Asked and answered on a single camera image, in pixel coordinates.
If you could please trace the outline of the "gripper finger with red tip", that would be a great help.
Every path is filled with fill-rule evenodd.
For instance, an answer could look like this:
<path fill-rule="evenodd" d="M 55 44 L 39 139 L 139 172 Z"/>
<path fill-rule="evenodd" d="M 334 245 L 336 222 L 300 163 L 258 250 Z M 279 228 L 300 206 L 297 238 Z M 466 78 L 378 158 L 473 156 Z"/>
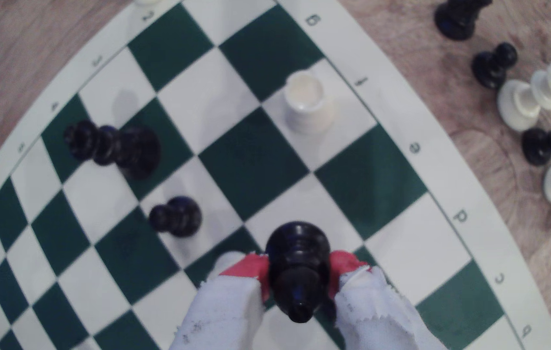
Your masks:
<path fill-rule="evenodd" d="M 250 349 L 269 297 L 266 254 L 223 253 L 200 285 L 170 349 Z"/>
<path fill-rule="evenodd" d="M 329 297 L 346 349 L 446 349 L 379 266 L 333 251 Z"/>

